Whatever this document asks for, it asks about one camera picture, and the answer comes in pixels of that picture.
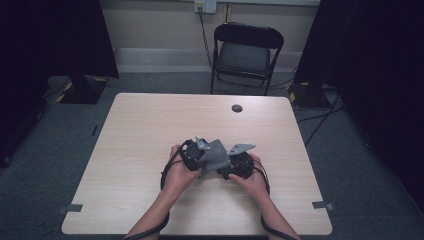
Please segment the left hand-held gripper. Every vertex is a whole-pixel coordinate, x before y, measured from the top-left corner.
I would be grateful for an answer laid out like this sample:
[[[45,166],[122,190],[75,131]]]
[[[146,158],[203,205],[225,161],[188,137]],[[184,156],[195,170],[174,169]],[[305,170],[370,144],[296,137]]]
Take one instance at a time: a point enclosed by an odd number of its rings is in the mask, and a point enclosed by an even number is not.
[[[195,171],[202,167],[200,159],[207,150],[210,149],[210,144],[200,137],[196,137],[194,140],[186,140],[179,150],[179,154],[183,159],[185,166],[190,171]]]

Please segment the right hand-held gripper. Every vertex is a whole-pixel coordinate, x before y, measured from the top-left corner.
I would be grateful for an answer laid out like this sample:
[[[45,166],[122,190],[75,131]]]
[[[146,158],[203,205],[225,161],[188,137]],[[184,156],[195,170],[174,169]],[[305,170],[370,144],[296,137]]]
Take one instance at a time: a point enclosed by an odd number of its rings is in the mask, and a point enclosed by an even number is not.
[[[249,178],[253,173],[254,163],[247,151],[255,147],[255,144],[235,144],[227,153],[229,163],[218,169],[217,173],[225,180],[229,179],[230,174],[235,174],[243,179]]]

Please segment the grey cloth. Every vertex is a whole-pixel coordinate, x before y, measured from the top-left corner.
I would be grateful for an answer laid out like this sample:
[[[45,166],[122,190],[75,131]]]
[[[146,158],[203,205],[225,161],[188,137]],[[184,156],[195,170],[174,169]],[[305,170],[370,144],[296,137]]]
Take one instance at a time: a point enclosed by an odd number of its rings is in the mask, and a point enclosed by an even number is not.
[[[204,177],[212,171],[218,171],[230,166],[230,157],[219,139],[210,143],[210,148],[200,158],[201,176]]]

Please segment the person's right hand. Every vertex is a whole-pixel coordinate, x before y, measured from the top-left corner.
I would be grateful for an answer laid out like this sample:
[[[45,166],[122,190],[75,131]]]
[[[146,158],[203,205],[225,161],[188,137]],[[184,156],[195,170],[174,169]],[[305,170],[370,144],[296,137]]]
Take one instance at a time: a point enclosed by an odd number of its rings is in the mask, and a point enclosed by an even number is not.
[[[253,172],[251,176],[247,179],[244,179],[235,174],[230,174],[229,178],[240,185],[244,191],[257,203],[269,199],[269,193],[267,190],[267,182],[265,180],[265,173],[262,169],[261,160],[254,154],[251,154],[250,157],[253,159]]]

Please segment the person's left hand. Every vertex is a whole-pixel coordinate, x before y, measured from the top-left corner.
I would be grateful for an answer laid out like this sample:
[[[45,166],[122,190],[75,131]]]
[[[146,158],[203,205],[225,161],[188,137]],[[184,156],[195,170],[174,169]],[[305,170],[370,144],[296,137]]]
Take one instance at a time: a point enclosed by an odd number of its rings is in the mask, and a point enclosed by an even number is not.
[[[178,198],[201,175],[201,169],[189,170],[179,154],[179,145],[171,147],[168,170],[164,180],[162,193]]]

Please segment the grey tape strip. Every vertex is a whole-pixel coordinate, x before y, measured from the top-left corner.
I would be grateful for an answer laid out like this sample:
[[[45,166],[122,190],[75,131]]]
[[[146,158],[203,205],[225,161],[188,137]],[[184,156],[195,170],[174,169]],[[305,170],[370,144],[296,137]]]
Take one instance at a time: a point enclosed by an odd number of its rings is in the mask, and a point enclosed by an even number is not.
[[[68,212],[81,212],[83,204],[68,204],[66,206],[59,206],[57,214],[67,214]]]
[[[312,206],[314,209],[326,209],[328,211],[335,210],[335,206],[333,203],[327,203],[325,201],[315,201],[312,202]]]

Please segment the black stand base yellow tape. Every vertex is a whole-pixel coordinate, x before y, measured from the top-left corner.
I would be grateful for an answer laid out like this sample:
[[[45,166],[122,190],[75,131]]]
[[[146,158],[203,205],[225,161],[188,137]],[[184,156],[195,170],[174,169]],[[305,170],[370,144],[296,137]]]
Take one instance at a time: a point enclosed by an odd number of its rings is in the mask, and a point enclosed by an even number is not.
[[[300,108],[329,108],[330,102],[322,88],[315,88],[308,82],[290,83],[286,86],[291,104]]]
[[[62,93],[57,97],[56,102],[62,104],[95,105],[107,83],[107,79],[94,76],[85,76],[77,84],[71,81],[64,87]]]

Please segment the black folding chair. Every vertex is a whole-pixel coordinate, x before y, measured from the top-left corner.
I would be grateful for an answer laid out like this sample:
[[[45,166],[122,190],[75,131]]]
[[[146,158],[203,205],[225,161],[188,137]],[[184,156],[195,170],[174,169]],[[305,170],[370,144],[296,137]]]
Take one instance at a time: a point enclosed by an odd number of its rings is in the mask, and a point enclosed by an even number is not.
[[[221,74],[261,80],[268,94],[283,35],[272,27],[227,22],[214,30],[210,93]]]

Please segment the black curtain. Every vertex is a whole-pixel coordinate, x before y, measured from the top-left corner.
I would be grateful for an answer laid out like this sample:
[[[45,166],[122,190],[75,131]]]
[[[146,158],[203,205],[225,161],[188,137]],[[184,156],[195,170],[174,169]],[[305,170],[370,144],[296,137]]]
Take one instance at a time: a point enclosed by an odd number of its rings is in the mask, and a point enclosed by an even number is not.
[[[295,80],[341,89],[424,212],[424,0],[320,0]]]
[[[0,0],[0,168],[63,75],[119,76],[100,0]]]

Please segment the white wall socket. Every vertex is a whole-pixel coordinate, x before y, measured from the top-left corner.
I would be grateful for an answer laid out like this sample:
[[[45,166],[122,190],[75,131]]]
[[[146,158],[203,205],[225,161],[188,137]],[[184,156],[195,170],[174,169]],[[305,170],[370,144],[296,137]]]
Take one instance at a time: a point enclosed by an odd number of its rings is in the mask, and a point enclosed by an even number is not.
[[[196,13],[215,14],[217,12],[217,2],[215,0],[195,0],[194,11]]]

